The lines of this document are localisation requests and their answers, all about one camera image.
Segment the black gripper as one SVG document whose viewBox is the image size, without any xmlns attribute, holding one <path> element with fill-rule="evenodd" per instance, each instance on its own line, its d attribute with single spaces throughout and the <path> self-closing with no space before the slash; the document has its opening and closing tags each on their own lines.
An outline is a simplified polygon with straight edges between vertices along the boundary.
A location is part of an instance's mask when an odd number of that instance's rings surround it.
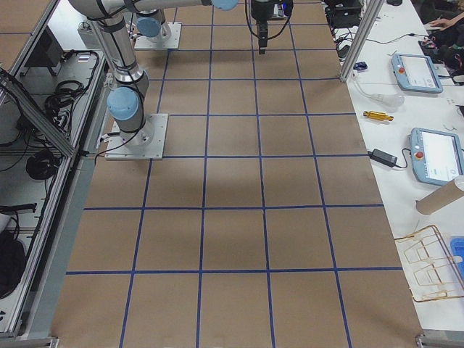
<svg viewBox="0 0 464 348">
<path fill-rule="evenodd" d="M 268 47 L 268 21 L 287 20 L 293 12 L 292 0 L 251 0 L 251 16 L 257 23 L 259 54 Z"/>
</svg>

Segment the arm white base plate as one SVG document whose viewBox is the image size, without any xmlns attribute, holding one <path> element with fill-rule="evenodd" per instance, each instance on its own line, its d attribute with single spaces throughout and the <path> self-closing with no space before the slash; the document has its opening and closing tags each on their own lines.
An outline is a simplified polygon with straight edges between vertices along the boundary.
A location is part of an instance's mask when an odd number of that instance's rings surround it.
<svg viewBox="0 0 464 348">
<path fill-rule="evenodd" d="M 168 114 L 145 116 L 144 127 L 132 138 L 128 133 L 111 137 L 106 160 L 161 160 L 164 154 Z"/>
<path fill-rule="evenodd" d="M 168 50 L 178 49 L 181 38 L 180 22 L 160 23 L 149 18 L 139 18 L 136 24 L 138 36 L 135 50 Z"/>
</svg>

